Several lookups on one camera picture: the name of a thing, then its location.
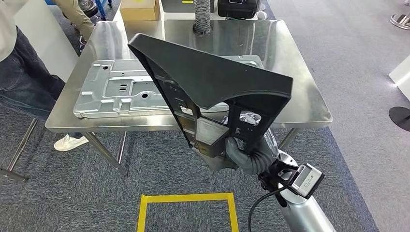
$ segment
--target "white wall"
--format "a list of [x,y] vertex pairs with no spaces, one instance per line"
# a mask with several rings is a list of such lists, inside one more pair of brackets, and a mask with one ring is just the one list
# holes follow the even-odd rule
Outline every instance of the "white wall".
[[15,22],[51,74],[67,82],[78,56],[44,0],[14,0]]
[[410,100],[410,56],[399,64],[389,76],[401,92]]

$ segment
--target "black cable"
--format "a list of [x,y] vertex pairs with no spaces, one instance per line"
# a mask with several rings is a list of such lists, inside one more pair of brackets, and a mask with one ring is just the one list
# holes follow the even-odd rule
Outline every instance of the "black cable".
[[268,194],[263,195],[261,198],[259,198],[257,201],[255,201],[255,203],[252,205],[252,208],[249,210],[249,215],[248,215],[248,231],[249,231],[249,232],[252,232],[252,229],[250,228],[250,223],[251,223],[251,221],[252,221],[252,214],[253,214],[253,211],[255,210],[256,206],[257,206],[261,201],[265,200],[266,198],[268,198],[268,197],[270,197],[270,196],[272,196],[272,195],[278,194],[280,191],[282,191],[282,190],[284,190],[284,189],[285,189],[285,187],[279,188],[279,189],[277,189],[277,190],[275,190],[275,191],[273,191],[273,192],[270,192],[270,193],[268,193]]

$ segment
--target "table leg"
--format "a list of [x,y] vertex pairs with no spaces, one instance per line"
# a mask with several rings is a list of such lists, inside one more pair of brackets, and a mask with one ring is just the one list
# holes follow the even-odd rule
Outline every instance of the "table leg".
[[85,136],[89,142],[97,149],[99,150],[104,157],[110,162],[111,165],[115,169],[119,171],[121,175],[126,175],[127,171],[117,162],[117,159],[111,155],[111,153],[104,147],[104,145],[101,144],[101,142],[95,137],[95,135],[91,132],[82,132],[83,136]]
[[124,132],[124,135],[122,136],[121,143],[119,144],[119,150],[118,150],[118,155],[117,155],[117,162],[121,164],[121,158],[122,158],[122,152],[124,152],[124,146],[125,146],[125,139],[127,138],[127,132]]
[[300,128],[292,128],[292,130],[286,135],[282,142],[280,142],[279,149],[282,150],[283,148],[285,148],[299,131]]

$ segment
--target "metal chair leg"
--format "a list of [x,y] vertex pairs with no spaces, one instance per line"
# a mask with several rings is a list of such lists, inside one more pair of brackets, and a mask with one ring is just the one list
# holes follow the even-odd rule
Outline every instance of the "metal chair leg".
[[26,147],[27,141],[29,140],[31,134],[34,131],[34,128],[37,125],[38,120],[37,119],[33,119],[31,121],[31,124],[29,126],[29,128],[27,129],[26,133],[23,136],[23,139],[21,140],[20,144],[18,145],[17,150],[15,151],[12,160],[9,163],[9,166],[7,166],[7,169],[3,169],[0,168],[0,174],[4,175],[6,177],[10,177],[14,180],[17,181],[25,181],[26,178],[22,175],[16,174],[13,172],[13,169],[18,161],[18,159],[20,158],[21,153],[23,152],[24,148]]

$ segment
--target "gray corrugated hose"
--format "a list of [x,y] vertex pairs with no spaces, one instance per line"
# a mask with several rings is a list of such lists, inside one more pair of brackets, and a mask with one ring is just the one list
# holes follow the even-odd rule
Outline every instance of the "gray corrugated hose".
[[194,0],[195,25],[193,31],[198,35],[211,33],[211,0]]
[[279,156],[279,149],[273,133],[268,129],[264,138],[257,144],[258,152],[245,154],[238,148],[233,137],[225,140],[226,154],[247,174],[259,174],[265,171]]

